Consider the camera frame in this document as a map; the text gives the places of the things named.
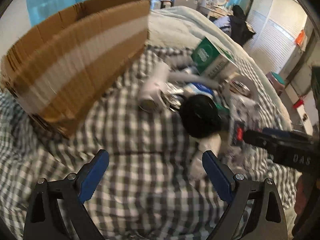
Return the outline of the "right human hand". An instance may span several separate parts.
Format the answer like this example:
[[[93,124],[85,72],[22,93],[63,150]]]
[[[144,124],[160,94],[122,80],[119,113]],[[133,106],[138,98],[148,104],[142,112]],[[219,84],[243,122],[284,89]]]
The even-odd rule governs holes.
[[[296,188],[293,239],[319,239],[319,179],[302,174]]]

